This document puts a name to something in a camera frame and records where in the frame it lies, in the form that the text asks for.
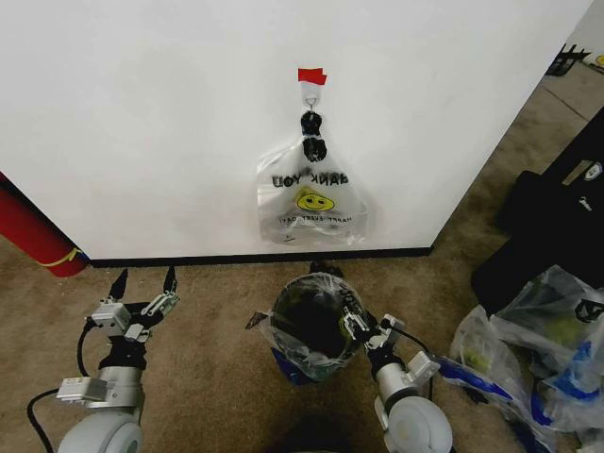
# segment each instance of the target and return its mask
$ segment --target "plastic bag pile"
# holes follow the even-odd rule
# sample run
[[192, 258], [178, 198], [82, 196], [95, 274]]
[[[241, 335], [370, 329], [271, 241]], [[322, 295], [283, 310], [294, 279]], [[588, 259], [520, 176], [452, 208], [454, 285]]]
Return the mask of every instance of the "plastic bag pile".
[[[555, 451], [556, 431], [589, 438], [581, 451], [604, 451], [602, 313], [604, 289], [553, 266], [491, 319], [483, 307], [473, 309], [441, 373], [480, 392], [507, 420], [524, 422], [546, 451]], [[529, 351], [530, 373], [523, 374], [510, 344]]]

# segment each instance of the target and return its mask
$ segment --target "plastic bag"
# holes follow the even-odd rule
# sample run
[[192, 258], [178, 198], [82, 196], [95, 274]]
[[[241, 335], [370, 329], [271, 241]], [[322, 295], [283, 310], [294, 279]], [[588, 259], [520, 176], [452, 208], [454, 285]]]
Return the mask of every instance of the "plastic bag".
[[310, 109], [302, 115], [302, 137], [258, 165], [260, 234], [290, 245], [358, 243], [365, 235], [367, 208], [327, 150], [321, 115], [312, 110], [327, 76], [323, 70], [300, 71], [303, 102]]
[[520, 364], [510, 348], [497, 338], [482, 306], [461, 321], [449, 355], [460, 363], [458, 371], [471, 375], [459, 375], [457, 379], [491, 401], [513, 404], [523, 415], [529, 413], [529, 392], [523, 384]]
[[553, 266], [529, 282], [491, 324], [502, 340], [539, 354], [542, 367], [533, 371], [545, 383], [569, 396], [593, 399], [604, 372], [603, 312], [602, 290]]
[[510, 348], [497, 338], [482, 306], [474, 308], [458, 326], [449, 352], [439, 359], [445, 381], [480, 392], [504, 418], [525, 425], [537, 450], [556, 451], [553, 431], [537, 423], [530, 410], [530, 387]]
[[259, 327], [292, 382], [307, 380], [283, 358], [312, 381], [324, 381], [345, 367], [359, 348], [343, 326], [344, 308], [366, 313], [357, 293], [341, 278], [309, 274], [288, 283], [273, 309], [256, 313], [247, 328]]

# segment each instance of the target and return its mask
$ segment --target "trash can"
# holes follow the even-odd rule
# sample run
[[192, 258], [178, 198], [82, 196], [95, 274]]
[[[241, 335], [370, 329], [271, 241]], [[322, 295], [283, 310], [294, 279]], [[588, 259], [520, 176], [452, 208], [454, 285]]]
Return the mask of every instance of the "trash can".
[[298, 277], [279, 293], [272, 311], [253, 326], [273, 345], [281, 371], [295, 384], [326, 380], [359, 349], [344, 327], [346, 311], [366, 320], [357, 292], [325, 272]]

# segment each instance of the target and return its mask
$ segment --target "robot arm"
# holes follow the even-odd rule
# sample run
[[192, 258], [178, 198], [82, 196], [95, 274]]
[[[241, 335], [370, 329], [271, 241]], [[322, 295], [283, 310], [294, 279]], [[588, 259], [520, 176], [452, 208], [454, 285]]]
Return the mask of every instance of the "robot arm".
[[57, 398], [96, 410], [73, 427], [59, 453], [139, 453], [143, 442], [140, 421], [144, 391], [141, 377], [146, 368], [145, 343], [152, 329], [172, 310], [176, 275], [171, 267], [163, 292], [151, 303], [124, 304], [127, 271], [111, 286], [109, 296], [89, 318], [111, 342], [109, 355], [99, 364], [99, 377], [64, 379]]
[[420, 351], [405, 366], [394, 354], [396, 341], [401, 335], [408, 335], [405, 325], [389, 314], [379, 324], [369, 315], [368, 322], [369, 325], [351, 311], [344, 317], [345, 328], [354, 339], [363, 342], [372, 364], [379, 388], [375, 409], [388, 451], [449, 453], [453, 435], [445, 414], [432, 401], [418, 395], [440, 365]]

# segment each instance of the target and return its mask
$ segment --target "red tape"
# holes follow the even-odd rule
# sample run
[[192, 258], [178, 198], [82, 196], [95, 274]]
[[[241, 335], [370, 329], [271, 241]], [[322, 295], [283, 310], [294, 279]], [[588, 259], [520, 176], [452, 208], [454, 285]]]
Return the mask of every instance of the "red tape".
[[298, 82], [309, 82], [315, 85], [325, 85], [327, 75], [323, 74], [323, 68], [302, 69], [298, 68]]

